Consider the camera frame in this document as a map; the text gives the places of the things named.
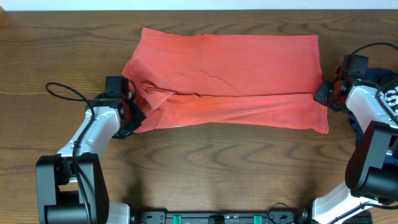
robotic arm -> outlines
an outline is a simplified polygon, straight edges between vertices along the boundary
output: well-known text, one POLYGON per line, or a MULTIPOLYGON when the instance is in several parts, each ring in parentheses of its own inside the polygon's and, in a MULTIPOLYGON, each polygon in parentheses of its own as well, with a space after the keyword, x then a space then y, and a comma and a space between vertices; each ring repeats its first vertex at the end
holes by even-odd
POLYGON ((85 120, 68 144, 56 155, 42 156, 37 161, 40 223, 89 223, 91 216, 91 223, 130 224, 129 206, 109 202, 100 158, 111 138, 123 139, 131 135, 146 118, 132 102, 134 96, 129 92, 127 78, 107 77, 105 92, 90 101, 86 107, 85 120), (79 142, 79 146, 75 159, 81 171, 73 166, 76 142, 79 142), (77 175, 81 177, 84 190, 60 191, 59 185, 78 181, 77 175))
POLYGON ((386 163, 387 157, 397 158, 397 113, 383 93, 396 86, 396 74, 368 69, 368 58, 356 54, 346 55, 336 72, 336 80, 324 81, 315 100, 353 113, 364 135, 348 162, 345 182, 313 201, 312 219, 319 223, 343 223, 371 207, 391 209, 383 205, 398 200, 397 167, 386 163))
POLYGON ((315 97, 317 102, 335 111, 353 113, 365 132, 348 162, 345 182, 326 196, 316 198, 301 216, 291 210, 272 210, 272 207, 263 213, 134 213, 129 205, 109 202, 100 158, 111 138, 131 135, 146 117, 133 103, 135 93, 130 93, 129 80, 107 77, 105 92, 90 101, 85 120, 71 141, 56 155, 42 156, 37 161, 39 222, 334 224, 343 223, 371 207, 398 209, 386 206, 398 200, 397 167, 386 163, 386 157, 398 158, 397 113, 383 95, 398 79, 387 80, 387 84, 380 87, 382 81, 369 80, 371 71, 367 64, 367 57, 346 55, 337 79, 333 83, 325 81, 315 97), (60 191, 60 185, 76 181, 80 182, 77 191, 60 191))

folded shirt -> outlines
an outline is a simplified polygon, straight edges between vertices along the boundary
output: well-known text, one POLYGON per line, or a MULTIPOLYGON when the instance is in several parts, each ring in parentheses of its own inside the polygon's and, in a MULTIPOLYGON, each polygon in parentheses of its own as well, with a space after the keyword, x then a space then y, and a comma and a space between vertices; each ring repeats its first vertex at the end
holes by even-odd
POLYGON ((208 122, 329 130, 327 107, 313 100, 322 82, 316 35, 188 37, 143 28, 123 75, 147 116, 136 132, 208 122))

wood grain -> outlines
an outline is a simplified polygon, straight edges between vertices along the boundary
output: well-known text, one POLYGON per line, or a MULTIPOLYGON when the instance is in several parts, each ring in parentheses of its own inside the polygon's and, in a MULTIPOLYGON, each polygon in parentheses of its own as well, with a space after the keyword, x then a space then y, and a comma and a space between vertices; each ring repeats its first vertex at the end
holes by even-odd
MULTIPOLYGON (((37 223, 35 163, 58 151, 84 104, 51 97, 47 82, 88 97, 121 73, 142 27, 183 35, 319 35, 324 78, 342 56, 371 42, 397 43, 397 11, 10 12, 0 24, 0 223, 37 223)), ((366 49, 370 64, 397 70, 396 52, 366 49)), ((112 140, 101 161, 109 196, 169 210, 298 207, 344 180, 354 150, 347 115, 330 133, 239 124, 155 130, 112 140)), ((397 223, 374 210, 375 223, 397 223)))
POLYGON ((7 12, 0 6, 0 24, 7 17, 7 12))

black bracket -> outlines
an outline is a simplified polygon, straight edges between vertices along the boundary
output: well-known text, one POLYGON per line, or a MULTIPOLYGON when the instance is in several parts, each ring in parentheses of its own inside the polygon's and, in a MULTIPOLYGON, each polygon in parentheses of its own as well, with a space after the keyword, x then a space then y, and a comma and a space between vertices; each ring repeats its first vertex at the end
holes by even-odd
MULTIPOLYGON (((77 157, 93 224, 105 224, 109 213, 109 198, 97 154, 84 153, 77 157)), ((60 191, 75 176, 72 158, 61 155, 42 156, 36 163, 37 200, 40 224, 86 224, 88 222, 79 190, 60 191)))
POLYGON ((398 200, 397 166, 384 163, 396 141, 397 134, 388 124, 370 122, 346 168, 345 181, 352 196, 377 198, 385 205, 398 200))
POLYGON ((366 81, 368 58, 361 55, 345 55, 343 62, 336 70, 338 74, 334 82, 323 81, 314 100, 330 107, 333 111, 349 113, 345 102, 352 86, 370 85, 375 83, 366 81))
POLYGON ((119 131, 113 135, 113 138, 125 139, 132 135, 141 126, 142 121, 146 119, 145 114, 134 103, 136 91, 135 84, 128 78, 108 76, 105 80, 105 92, 100 93, 94 100, 90 101, 93 107, 109 106, 118 110, 121 126, 119 131), (130 83, 134 87, 134 93, 130 91, 130 83))

white wall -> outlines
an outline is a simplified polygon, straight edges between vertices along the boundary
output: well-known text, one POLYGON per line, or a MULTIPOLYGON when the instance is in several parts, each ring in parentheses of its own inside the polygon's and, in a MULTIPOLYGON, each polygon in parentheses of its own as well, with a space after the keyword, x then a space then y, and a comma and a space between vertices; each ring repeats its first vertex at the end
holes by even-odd
POLYGON ((6 11, 398 9, 398 0, 0 0, 6 11))

